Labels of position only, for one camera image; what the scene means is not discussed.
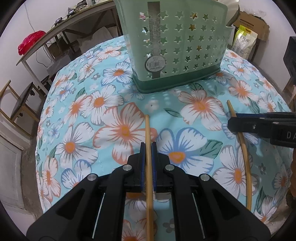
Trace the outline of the person right hand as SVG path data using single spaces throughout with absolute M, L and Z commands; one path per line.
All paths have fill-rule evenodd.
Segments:
M 292 163 L 291 163 L 291 178 L 290 178 L 290 187 L 288 189 L 288 192 L 286 194 L 286 202 L 287 205 L 292 208 L 295 209 L 295 205 L 296 205 L 296 151 L 295 149 L 293 150 L 293 157 L 292 157 Z

